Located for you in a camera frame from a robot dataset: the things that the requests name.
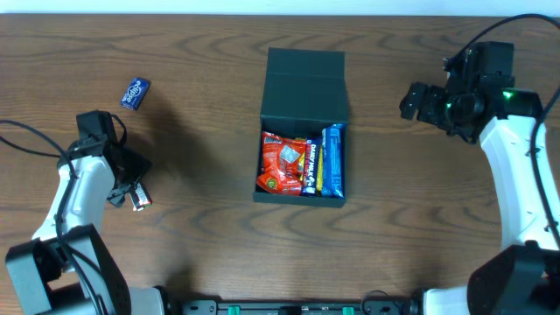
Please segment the blue Eclipse mint tin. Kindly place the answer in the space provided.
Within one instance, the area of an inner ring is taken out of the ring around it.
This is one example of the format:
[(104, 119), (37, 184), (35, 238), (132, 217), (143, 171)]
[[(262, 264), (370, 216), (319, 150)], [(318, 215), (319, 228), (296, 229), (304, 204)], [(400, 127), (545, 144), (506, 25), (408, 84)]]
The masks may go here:
[(138, 110), (150, 86), (151, 83), (144, 78), (133, 78), (120, 100), (120, 105), (126, 109)]

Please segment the blue snack bar wrapper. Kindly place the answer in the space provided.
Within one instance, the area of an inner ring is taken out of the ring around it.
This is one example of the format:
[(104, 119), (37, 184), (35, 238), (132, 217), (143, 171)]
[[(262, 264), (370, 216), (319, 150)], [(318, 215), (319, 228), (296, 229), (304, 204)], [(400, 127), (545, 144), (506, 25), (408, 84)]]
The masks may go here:
[(335, 123), (322, 131), (323, 182), (321, 193), (326, 197), (344, 198), (342, 164), (342, 130), (344, 125)]

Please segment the black cardboard box with lid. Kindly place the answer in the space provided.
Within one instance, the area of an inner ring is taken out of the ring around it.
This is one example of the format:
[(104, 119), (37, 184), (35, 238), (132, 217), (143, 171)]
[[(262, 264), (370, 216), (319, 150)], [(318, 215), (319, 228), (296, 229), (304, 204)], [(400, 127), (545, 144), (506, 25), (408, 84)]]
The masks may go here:
[(347, 125), (349, 99), (343, 52), (270, 48), (265, 75), (260, 131), (280, 137), (320, 137), (323, 129), (342, 125), (341, 198), (271, 194), (258, 185), (253, 201), (342, 208), (347, 203)]

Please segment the purple Dairy Milk chocolate bar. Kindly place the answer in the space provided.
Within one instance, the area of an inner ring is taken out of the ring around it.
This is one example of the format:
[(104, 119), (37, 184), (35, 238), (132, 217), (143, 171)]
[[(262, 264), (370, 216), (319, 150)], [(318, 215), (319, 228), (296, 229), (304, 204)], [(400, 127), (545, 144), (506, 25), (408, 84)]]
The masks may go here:
[(320, 149), (322, 148), (322, 139), (318, 137), (308, 138), (306, 140), (306, 151), (304, 157), (304, 173), (301, 194), (303, 196), (317, 196), (319, 193), (319, 171), (320, 167)]

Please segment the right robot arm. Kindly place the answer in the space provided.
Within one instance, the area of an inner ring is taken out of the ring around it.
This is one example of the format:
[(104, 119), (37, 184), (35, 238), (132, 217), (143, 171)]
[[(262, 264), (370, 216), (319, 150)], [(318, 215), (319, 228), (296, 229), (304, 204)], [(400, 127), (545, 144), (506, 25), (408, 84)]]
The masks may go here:
[(559, 195), (546, 151), (537, 93), (502, 82), (410, 86), (399, 106), (416, 118), (479, 142), (500, 208), (501, 250), (468, 283), (424, 290), (408, 314), (557, 314)]

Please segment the red snack packet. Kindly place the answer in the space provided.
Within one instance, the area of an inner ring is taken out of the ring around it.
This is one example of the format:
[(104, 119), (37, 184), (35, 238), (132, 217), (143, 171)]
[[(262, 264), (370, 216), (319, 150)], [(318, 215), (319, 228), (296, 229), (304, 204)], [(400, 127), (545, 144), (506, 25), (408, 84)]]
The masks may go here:
[(287, 138), (262, 133), (262, 173), (257, 185), (272, 194), (298, 196), (303, 188), (303, 167), (306, 142), (303, 138)]

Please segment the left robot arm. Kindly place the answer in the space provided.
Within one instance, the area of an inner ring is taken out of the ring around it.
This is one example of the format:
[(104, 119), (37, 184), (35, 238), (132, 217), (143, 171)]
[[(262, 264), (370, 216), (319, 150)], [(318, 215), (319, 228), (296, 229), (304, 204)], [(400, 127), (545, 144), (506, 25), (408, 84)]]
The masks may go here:
[(25, 314), (170, 314), (160, 286), (134, 288), (100, 236), (105, 205), (147, 200), (145, 157), (118, 144), (74, 143), (60, 154), (59, 187), (31, 240), (9, 249), (5, 264)]

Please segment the yellow snack packet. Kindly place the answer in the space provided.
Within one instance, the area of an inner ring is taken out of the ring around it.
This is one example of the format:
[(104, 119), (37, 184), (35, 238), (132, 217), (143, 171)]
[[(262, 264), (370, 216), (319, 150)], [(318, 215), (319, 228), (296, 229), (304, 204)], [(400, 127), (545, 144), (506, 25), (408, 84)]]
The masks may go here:
[(323, 150), (320, 144), (306, 146), (301, 176), (303, 196), (319, 196), (323, 188)]

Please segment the green gum pack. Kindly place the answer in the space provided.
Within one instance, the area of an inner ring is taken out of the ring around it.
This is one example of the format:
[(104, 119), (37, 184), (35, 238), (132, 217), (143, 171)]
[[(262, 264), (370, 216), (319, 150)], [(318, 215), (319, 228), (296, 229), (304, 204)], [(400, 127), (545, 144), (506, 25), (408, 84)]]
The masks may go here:
[(152, 206), (151, 196), (141, 182), (136, 183), (136, 185), (129, 190), (129, 196), (135, 212), (142, 211), (146, 207)]

